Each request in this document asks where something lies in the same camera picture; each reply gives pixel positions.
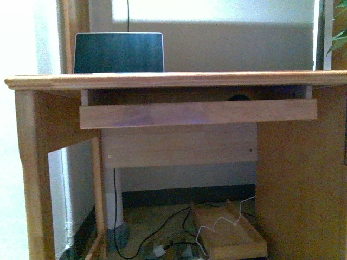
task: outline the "baseboard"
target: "baseboard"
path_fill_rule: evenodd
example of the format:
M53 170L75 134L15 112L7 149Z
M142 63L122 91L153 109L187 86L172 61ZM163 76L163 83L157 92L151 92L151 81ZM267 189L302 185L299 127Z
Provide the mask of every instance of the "baseboard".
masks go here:
M60 260L76 260L80 259L85 250L87 242L96 229L95 208L91 210L81 227L77 230L74 236L74 245L66 250L60 257Z
M255 184L123 192L123 207L163 206L190 202L224 202L255 195Z

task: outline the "wooden panel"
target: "wooden panel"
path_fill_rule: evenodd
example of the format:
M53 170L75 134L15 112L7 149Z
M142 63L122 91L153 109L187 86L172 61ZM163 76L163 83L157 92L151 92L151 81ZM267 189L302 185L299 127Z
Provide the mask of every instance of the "wooden panel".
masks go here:
M80 107L82 129L310 120L317 100L191 102Z
M18 144L23 166L29 257L55 260L45 110L35 92L16 92Z
M105 247L105 236L104 234L100 234L95 239L91 249L89 250L85 260L106 260L104 256L101 255L103 248Z
M47 139L48 152L99 135L98 131L80 129L79 100L41 92L34 92L34 96L37 98L37 105L40 109L36 114L42 120L41 131L44 133L44 138Z
M73 73L75 36L88 33L89 3L86 0L63 0L67 73Z
M11 76L10 89L84 90L237 85L342 85L347 71L106 73Z
M256 161L256 124L103 129L107 168Z
M95 193L95 215L98 229L98 252L102 259L107 259L107 224L106 224L106 198L104 189L104 174L102 171L101 139L96 136L92 139L93 175Z
M224 217L234 223L239 218L238 209L227 202L226 208L201 208L194 206L192 216L195 225L213 227L219 217ZM209 259L238 260L267 256L266 241L259 235L248 220L241 216L238 225L233 225L224 219L215 225L215 233L202 229L201 238Z
M258 124L256 215L270 259L344 259L345 86L313 91L318 120Z
M79 129L76 99L35 91L16 91L15 98L30 259L55 259L48 153L99 132Z

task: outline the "power cord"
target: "power cord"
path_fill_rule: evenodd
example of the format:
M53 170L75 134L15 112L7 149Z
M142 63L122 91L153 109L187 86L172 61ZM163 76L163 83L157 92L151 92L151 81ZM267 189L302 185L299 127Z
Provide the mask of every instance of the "power cord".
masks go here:
M114 194L115 194L115 218L114 218L114 230L113 230L113 240L114 240L114 246L115 246L115 249L117 251L117 253L119 254L119 256L125 260L131 260L131 259L134 259L135 257L138 256L138 254L140 253L140 250L141 250L141 247L142 245L148 240L150 239L152 236L154 236L156 233L158 233L166 224L167 222L173 218L175 215L185 211L185 210L188 210L190 209L190 207L186 207L180 211L177 211L175 212L174 214L170 215L166 220L165 222L159 227L159 229L157 229L155 232L153 232L152 234L150 234L149 236L147 236L141 243L140 243L140 246L136 252L135 255L131 256L131 257L125 257L121 254L121 252L119 251L119 248L117 246L117 241L116 241L116 238L115 238L115 227L116 227L116 223L117 223L117 189L116 189L116 184L115 184L115 168L113 169L113 184L114 184Z

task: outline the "laptop screen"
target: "laptop screen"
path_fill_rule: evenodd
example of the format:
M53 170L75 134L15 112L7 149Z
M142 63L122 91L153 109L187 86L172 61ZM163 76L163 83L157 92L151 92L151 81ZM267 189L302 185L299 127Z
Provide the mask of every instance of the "laptop screen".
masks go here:
M74 73L163 72L161 33L76 35Z

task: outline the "white cable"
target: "white cable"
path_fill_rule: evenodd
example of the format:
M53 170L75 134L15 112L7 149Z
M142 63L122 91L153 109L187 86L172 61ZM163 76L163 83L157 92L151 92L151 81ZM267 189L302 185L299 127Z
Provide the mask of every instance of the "white cable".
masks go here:
M204 253L204 255L206 255L206 256L208 257L208 255L206 254L206 252L205 252L205 250L203 249L202 245L201 245L201 244L199 243L199 241L197 240L198 237L199 237L199 235L200 235L201 229L202 229L202 228L209 229L209 230L211 230L213 233L216 233L215 226L217 225L217 223L218 223L218 221L219 221L220 219L224 219L225 221L232 223L234 226L237 226L237 224L239 223L239 221L240 221L240 219L241 219L241 216L242 216L242 214L241 214L242 203L244 203L244 202L246 202L246 201L248 201L248 200L250 200L250 199L253 199L253 198L255 198L255 196L252 196L252 197L250 197L250 198L248 198L248 199L245 199L245 200L243 200L243 201L240 202L239 218L237 219L236 222L233 222L233 221L231 221L230 219L226 219L225 217L218 217L218 219L216 220L216 222L213 224L212 228L210 228L210 227L208 227L208 226L201 226L201 227L199 228L199 230L198 230L198 232L197 232L197 235L196 235L196 238L195 238L195 242L198 244L198 246L200 247L200 249L201 249L201 251Z

